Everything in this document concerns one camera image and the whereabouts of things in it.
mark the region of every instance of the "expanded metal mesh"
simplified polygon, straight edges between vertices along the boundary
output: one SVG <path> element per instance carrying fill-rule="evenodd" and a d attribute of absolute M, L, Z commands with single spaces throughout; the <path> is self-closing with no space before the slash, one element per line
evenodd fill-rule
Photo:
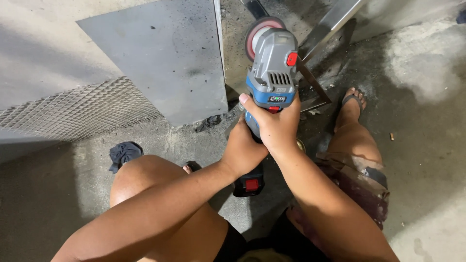
<path fill-rule="evenodd" d="M 74 141 L 157 117 L 162 114 L 122 76 L 0 111 L 0 130 Z"/>

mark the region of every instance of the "red grinding disc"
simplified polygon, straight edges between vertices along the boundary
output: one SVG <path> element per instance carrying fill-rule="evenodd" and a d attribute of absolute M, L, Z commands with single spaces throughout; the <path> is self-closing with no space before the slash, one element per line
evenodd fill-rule
<path fill-rule="evenodd" d="M 249 28 L 249 30 L 247 31 L 246 39 L 244 41 L 244 50 L 246 51 L 246 56 L 251 61 L 254 61 L 254 58 L 255 58 L 255 52 L 253 50 L 254 35 L 257 33 L 257 31 L 259 31 L 261 28 L 264 28 L 264 27 L 286 29 L 283 21 L 273 16 L 263 17 L 257 20 L 256 22 L 254 22 Z"/>

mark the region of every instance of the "cordless angle grinder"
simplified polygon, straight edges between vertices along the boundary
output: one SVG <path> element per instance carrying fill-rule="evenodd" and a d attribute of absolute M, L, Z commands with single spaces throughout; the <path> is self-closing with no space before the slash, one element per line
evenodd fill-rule
<path fill-rule="evenodd" d="M 285 29 L 280 19 L 264 17 L 250 27 L 246 35 L 245 51 L 253 61 L 247 71 L 246 85 L 256 105 L 273 114 L 288 107 L 298 87 L 295 81 L 298 59 L 296 37 Z M 260 127 L 248 111 L 245 112 L 245 120 L 254 140 L 261 143 Z M 233 195 L 258 195 L 265 185 L 263 173 L 263 165 L 260 163 L 251 172 L 241 176 L 234 183 Z"/>

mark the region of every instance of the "black shorts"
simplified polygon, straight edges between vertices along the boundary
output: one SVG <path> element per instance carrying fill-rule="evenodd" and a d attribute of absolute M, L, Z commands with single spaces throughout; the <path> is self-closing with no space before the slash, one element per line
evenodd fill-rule
<path fill-rule="evenodd" d="M 247 251 L 273 248 L 275 252 L 287 255 L 295 262 L 330 261 L 326 255 L 306 238 L 286 216 L 286 210 L 275 222 L 267 237 L 246 242 L 244 237 L 230 223 L 223 245 L 214 262 L 235 262 Z"/>

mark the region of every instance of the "foot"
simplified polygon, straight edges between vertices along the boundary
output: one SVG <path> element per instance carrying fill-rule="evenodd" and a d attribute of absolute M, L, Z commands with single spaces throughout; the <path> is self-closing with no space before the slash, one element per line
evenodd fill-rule
<path fill-rule="evenodd" d="M 183 169 L 186 171 L 186 173 L 188 174 L 191 174 L 192 173 L 192 169 L 188 166 L 188 165 L 185 165 L 183 166 Z"/>
<path fill-rule="evenodd" d="M 346 91 L 346 94 L 343 98 L 343 100 L 350 95 L 355 95 L 361 100 L 361 104 L 363 105 L 363 110 L 366 108 L 366 98 L 364 95 L 356 90 L 354 87 L 348 89 Z M 335 129 L 334 132 L 341 128 L 342 126 L 352 123 L 352 122 L 357 122 L 359 119 L 359 116 L 361 115 L 361 110 L 359 109 L 359 103 L 357 102 L 356 99 L 352 98 L 348 100 L 341 108 L 340 114 L 338 115 L 338 118 L 336 119 L 336 124 L 335 124 Z"/>

